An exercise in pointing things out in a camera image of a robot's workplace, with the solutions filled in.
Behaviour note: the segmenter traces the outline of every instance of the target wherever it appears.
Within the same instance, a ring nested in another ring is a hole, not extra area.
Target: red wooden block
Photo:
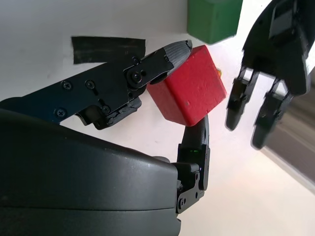
[[[185,126],[197,124],[226,97],[206,46],[194,48],[180,68],[147,89],[165,119]]]

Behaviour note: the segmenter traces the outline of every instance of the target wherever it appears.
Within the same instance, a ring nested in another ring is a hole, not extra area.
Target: white surface
[[[210,46],[230,92],[247,34],[270,0],[244,0],[238,35]],[[147,53],[186,34],[185,0],[2,0],[0,100],[22,96],[96,64],[74,66],[73,35],[147,39]],[[193,40],[194,46],[201,45]],[[211,165],[205,197],[180,216],[181,235],[314,235],[315,197],[250,147],[253,123],[271,79],[257,82],[234,132],[224,126],[227,99],[210,113]],[[147,153],[176,160],[184,128],[163,119],[150,96],[139,111],[103,131],[76,117],[63,125]]]

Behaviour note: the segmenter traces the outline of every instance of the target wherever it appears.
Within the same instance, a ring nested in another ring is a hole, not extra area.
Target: black electrical tape
[[[116,37],[71,37],[73,63],[95,63],[117,60],[130,53],[143,58],[146,40]]]

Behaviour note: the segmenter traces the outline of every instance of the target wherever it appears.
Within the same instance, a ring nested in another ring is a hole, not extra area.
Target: green wooden block
[[[188,33],[207,44],[234,36],[242,4],[243,0],[188,0]]]

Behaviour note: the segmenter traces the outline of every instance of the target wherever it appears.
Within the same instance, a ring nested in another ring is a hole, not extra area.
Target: black screw
[[[142,80],[141,74],[139,72],[133,72],[131,77],[132,77],[132,80],[137,84],[140,83]]]
[[[139,59],[136,58],[136,57],[133,57],[133,58],[132,58],[132,62],[133,62],[133,64],[135,64],[135,65],[138,65],[138,64],[140,63]]]
[[[183,206],[184,206],[184,201],[183,201],[183,199],[181,198],[181,199],[179,200],[179,205],[178,205],[178,207],[179,207],[179,209],[182,209]]]
[[[92,80],[87,80],[85,82],[85,86],[88,88],[88,89],[94,89],[95,88],[95,84]]]
[[[65,118],[67,114],[67,111],[64,108],[58,108],[55,110],[55,116],[57,118]]]
[[[104,113],[105,115],[109,114],[109,112],[110,112],[109,106],[103,106],[103,107],[102,107],[102,111],[103,111],[103,113]]]
[[[72,90],[72,84],[68,81],[62,81],[61,85],[62,85],[63,89],[65,89],[65,90],[68,90],[68,91]]]

